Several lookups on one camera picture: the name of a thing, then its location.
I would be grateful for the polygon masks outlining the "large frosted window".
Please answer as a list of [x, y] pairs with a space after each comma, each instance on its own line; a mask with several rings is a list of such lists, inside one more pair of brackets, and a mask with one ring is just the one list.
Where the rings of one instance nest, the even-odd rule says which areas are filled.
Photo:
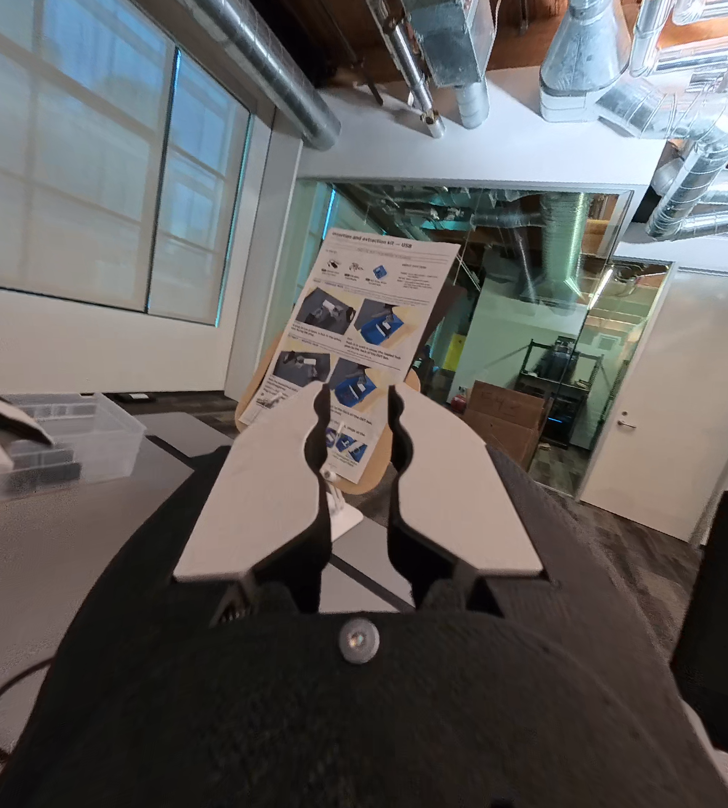
[[132, 2], [0, 2], [0, 289], [217, 326], [252, 121]]

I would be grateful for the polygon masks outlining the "conical silver duct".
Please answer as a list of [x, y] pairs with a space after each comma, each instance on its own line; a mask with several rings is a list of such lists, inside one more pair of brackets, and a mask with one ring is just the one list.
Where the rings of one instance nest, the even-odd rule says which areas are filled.
[[540, 67], [541, 117], [550, 123], [592, 120], [594, 102], [627, 69], [631, 50], [620, 1], [570, 1]]

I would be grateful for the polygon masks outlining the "flexible silver duct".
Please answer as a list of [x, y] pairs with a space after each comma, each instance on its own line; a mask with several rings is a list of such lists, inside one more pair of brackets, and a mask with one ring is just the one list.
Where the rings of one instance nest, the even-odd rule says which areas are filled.
[[643, 139], [682, 142], [653, 176], [656, 240], [728, 234], [728, 36], [661, 48], [668, 21], [728, 17], [728, 2], [642, 2], [627, 72], [596, 102], [598, 115]]

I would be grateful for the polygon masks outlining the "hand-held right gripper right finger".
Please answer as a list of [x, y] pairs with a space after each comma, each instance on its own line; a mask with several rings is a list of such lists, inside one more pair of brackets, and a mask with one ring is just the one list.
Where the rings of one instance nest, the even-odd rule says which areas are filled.
[[470, 601], [490, 579], [544, 578], [489, 447], [462, 419], [399, 383], [388, 391], [388, 425], [388, 557], [416, 608], [438, 581]]

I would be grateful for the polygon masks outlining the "insulated silver pipe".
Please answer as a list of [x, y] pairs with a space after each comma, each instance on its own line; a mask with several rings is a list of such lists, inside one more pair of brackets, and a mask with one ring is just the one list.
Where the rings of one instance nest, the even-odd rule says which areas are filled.
[[250, 2], [183, 1], [181, 5], [254, 79], [309, 147], [327, 151], [337, 144], [340, 120]]

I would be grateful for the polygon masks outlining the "rectangular metal duct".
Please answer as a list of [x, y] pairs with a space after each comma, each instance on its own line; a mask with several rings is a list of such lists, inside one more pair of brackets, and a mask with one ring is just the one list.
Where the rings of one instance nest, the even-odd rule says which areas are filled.
[[484, 79], [497, 27], [490, 1], [403, 1], [403, 6], [435, 86]]

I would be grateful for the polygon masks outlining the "white door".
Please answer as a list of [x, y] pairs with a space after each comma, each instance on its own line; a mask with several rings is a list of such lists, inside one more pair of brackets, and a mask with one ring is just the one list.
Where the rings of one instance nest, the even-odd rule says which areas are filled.
[[674, 269], [656, 309], [578, 498], [698, 544], [728, 471], [728, 272]]

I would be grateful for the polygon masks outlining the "clear plastic bin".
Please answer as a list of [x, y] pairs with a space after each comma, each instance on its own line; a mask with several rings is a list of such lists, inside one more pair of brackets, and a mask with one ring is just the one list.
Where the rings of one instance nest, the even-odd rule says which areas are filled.
[[[17, 394], [6, 399], [37, 421], [56, 441], [52, 447], [18, 441], [8, 449], [13, 470], [0, 471], [0, 501], [131, 476], [146, 428], [102, 393]], [[7, 476], [34, 467], [67, 462], [81, 465], [80, 479], [26, 496], [4, 491]]]

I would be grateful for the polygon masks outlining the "printed instruction sheet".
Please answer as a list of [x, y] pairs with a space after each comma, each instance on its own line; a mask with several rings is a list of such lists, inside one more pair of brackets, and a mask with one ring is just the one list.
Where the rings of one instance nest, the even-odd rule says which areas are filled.
[[327, 385], [326, 468], [362, 486], [387, 434], [388, 389], [409, 374], [458, 253], [450, 243], [329, 229], [239, 422], [282, 409], [312, 382]]

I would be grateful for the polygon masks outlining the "brown cardboard box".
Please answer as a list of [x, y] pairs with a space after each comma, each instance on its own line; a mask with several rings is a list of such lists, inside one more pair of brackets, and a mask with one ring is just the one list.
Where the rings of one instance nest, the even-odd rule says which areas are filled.
[[462, 420], [490, 448], [501, 450], [527, 471], [550, 409], [548, 399], [475, 380]]

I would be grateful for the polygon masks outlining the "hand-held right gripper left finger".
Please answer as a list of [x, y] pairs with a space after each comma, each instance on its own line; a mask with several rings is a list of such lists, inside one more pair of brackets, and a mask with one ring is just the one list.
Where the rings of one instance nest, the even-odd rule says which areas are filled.
[[329, 419], [329, 387], [313, 381], [243, 431], [177, 561], [177, 582], [231, 582], [249, 600], [276, 583], [300, 612], [319, 611], [332, 552], [321, 473]]

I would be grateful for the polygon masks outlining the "thin metal pipe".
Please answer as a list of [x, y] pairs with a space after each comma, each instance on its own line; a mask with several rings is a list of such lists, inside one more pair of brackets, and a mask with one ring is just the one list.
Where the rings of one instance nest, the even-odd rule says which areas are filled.
[[419, 55], [410, 41], [405, 14], [396, 15], [384, 1], [366, 1], [366, 4], [392, 61], [409, 89], [408, 104], [417, 111], [429, 135], [434, 139], [441, 139], [446, 129], [433, 105], [428, 79]]

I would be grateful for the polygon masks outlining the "white stand base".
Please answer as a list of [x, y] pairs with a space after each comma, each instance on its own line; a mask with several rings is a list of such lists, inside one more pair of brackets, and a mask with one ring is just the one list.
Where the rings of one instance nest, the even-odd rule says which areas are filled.
[[354, 493], [355, 485], [329, 469], [321, 471], [328, 505], [331, 527], [331, 540], [336, 542], [363, 520], [363, 514], [350, 504], [346, 493]]

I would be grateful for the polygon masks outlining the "wooden display board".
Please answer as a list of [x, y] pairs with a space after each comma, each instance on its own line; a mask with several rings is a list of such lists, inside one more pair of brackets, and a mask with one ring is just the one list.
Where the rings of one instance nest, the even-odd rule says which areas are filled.
[[[263, 357], [258, 362], [258, 367], [252, 375], [251, 381], [248, 383], [247, 388], [242, 394], [236, 406], [235, 424], [239, 432], [247, 429], [248, 425], [241, 421], [241, 416], [248, 409], [255, 397], [258, 388], [260, 387], [266, 371], [270, 364], [271, 359], [274, 357], [276, 348], [283, 331], [281, 330], [271, 341], [268, 349], [264, 352]], [[392, 432], [389, 426], [386, 426], [382, 436], [379, 438], [372, 458], [369, 460], [367, 468], [363, 471], [361, 478], [358, 482], [351, 482], [346, 479], [341, 479], [337, 483], [337, 487], [344, 494], [350, 495], [364, 495], [371, 490], [374, 490], [383, 479], [384, 474], [388, 471], [391, 463], [391, 447], [392, 447]]]

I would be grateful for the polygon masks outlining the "black metal shelf rack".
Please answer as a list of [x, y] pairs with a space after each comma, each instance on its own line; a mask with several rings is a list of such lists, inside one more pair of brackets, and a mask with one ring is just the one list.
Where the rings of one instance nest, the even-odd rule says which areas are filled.
[[559, 336], [545, 344], [528, 343], [515, 392], [543, 399], [546, 414], [541, 438], [561, 449], [571, 445], [577, 422], [586, 411], [602, 358], [579, 351], [574, 338]]

